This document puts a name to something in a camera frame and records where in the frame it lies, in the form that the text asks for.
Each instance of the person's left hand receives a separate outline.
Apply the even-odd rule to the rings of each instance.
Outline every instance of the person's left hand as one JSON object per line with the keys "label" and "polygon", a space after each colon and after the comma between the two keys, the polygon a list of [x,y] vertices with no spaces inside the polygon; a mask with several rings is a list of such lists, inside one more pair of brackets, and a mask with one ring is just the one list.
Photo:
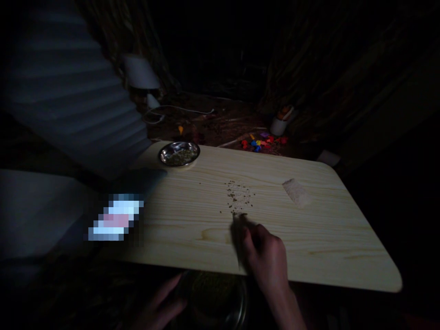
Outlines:
{"label": "person's left hand", "polygon": [[177,299],[162,308],[161,303],[179,283],[181,274],[167,281],[154,295],[134,323],[132,330],[162,330],[168,322],[179,315],[187,306],[187,302]]}

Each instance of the lamp shade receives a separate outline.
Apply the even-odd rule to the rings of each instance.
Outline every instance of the lamp shade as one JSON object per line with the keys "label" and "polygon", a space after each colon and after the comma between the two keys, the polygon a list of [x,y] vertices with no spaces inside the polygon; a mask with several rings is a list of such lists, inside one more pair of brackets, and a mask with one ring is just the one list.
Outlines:
{"label": "lamp shade", "polygon": [[123,54],[122,57],[130,86],[141,89],[160,87],[159,80],[146,58],[135,54]]}

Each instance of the dried herb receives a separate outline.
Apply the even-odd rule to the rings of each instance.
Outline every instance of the dried herb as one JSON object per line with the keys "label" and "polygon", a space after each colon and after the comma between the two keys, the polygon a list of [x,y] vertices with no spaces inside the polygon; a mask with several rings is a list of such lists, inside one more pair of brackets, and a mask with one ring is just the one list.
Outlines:
{"label": "dried herb", "polygon": [[194,150],[191,149],[181,150],[170,155],[167,158],[166,163],[172,166],[184,165],[186,163],[189,163],[191,160],[193,160],[195,156],[197,156],[197,153]]}

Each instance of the forearm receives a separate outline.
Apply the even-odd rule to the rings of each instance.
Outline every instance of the forearm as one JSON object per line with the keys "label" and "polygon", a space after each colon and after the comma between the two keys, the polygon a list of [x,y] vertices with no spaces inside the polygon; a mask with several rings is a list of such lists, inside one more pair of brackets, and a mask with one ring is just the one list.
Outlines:
{"label": "forearm", "polygon": [[280,330],[307,330],[297,298],[289,287],[267,301]]}

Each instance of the ground plant material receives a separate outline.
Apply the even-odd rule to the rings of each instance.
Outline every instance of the ground plant material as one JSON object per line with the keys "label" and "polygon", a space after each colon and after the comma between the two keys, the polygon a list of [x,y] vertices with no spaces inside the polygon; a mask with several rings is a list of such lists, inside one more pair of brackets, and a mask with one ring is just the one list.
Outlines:
{"label": "ground plant material", "polygon": [[251,204],[251,196],[255,196],[251,192],[251,188],[244,182],[229,180],[226,192],[230,199],[228,203],[228,208],[232,214],[245,213],[249,207],[253,207]]}
{"label": "ground plant material", "polygon": [[189,163],[197,156],[197,152],[191,149],[181,150],[170,155],[166,163],[172,166],[179,166]]}
{"label": "ground plant material", "polygon": [[191,302],[208,316],[228,314],[237,285],[235,275],[200,272],[192,283]]}

